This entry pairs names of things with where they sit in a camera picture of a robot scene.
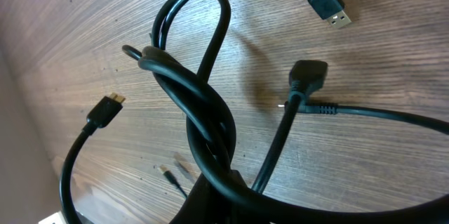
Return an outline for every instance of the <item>plug housing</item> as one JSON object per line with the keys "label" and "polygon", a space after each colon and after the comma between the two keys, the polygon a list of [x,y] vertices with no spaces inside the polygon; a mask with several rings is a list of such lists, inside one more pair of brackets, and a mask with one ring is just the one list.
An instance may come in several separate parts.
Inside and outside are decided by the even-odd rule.
{"label": "plug housing", "polygon": [[305,103],[309,96],[321,89],[328,73],[328,63],[319,60],[299,60],[290,72],[289,83],[291,85],[288,99],[294,95],[301,97]]}
{"label": "plug housing", "polygon": [[118,94],[111,94],[103,99],[89,112],[87,122],[99,129],[106,127],[111,120],[120,112],[125,98]]}
{"label": "plug housing", "polygon": [[343,0],[307,0],[322,20],[343,11]]}

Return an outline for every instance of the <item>wall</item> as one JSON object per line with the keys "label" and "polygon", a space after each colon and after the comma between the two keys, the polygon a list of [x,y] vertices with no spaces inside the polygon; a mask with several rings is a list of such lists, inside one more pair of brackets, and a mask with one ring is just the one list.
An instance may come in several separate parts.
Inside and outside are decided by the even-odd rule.
{"label": "wall", "polygon": [[60,210],[58,179],[0,52],[0,223],[37,223]]}

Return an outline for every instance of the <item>small cable end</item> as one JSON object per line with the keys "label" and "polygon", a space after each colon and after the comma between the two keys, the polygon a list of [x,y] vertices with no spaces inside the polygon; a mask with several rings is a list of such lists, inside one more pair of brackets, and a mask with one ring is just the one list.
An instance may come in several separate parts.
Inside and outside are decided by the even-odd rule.
{"label": "small cable end", "polygon": [[164,165],[160,165],[159,167],[157,167],[157,170],[161,172],[161,174],[164,174],[168,171],[167,167],[165,167]]}
{"label": "small cable end", "polygon": [[343,0],[307,0],[322,20],[327,20],[334,28],[341,28],[351,23],[344,11]]}
{"label": "small cable end", "polygon": [[117,101],[118,103],[123,103],[125,102],[125,97],[123,97],[122,95],[119,95],[117,93],[111,93],[111,95],[109,95],[109,98],[111,98],[114,101]]}

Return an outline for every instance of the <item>usb cable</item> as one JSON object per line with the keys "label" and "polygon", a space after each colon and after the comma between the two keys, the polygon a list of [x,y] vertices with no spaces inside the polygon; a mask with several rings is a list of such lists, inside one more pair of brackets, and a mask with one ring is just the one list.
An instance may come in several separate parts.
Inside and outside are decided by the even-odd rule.
{"label": "usb cable", "polygon": [[322,20],[327,20],[334,28],[341,28],[351,23],[344,11],[343,0],[307,0]]}
{"label": "usb cable", "polygon": [[106,127],[123,107],[121,104],[125,101],[122,95],[111,94],[105,96],[87,115],[87,124],[81,130],[78,138],[73,143],[69,153],[65,157],[62,165],[61,177],[59,182],[60,200],[62,213],[69,224],[81,224],[70,192],[70,178],[79,151],[95,130]]}

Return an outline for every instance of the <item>wooden surface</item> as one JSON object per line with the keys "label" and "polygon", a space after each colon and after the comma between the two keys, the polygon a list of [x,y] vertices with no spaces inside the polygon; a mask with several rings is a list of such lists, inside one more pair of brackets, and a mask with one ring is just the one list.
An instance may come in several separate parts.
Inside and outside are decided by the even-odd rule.
{"label": "wooden surface", "polygon": [[[179,153],[198,175],[185,116],[149,72],[121,52],[149,44],[166,0],[1,0],[1,50],[57,174],[85,116],[103,95],[123,111],[82,149],[76,207],[94,223],[167,223],[182,197],[154,168]],[[232,167],[251,184],[283,114],[288,72],[299,59],[329,63],[315,98],[449,120],[449,1],[344,0],[354,20],[334,30],[307,0],[229,0],[232,21],[210,85],[234,115]],[[191,0],[167,51],[196,71],[220,9]],[[300,115],[266,195],[332,211],[381,211],[449,192],[445,136],[399,122]]]}

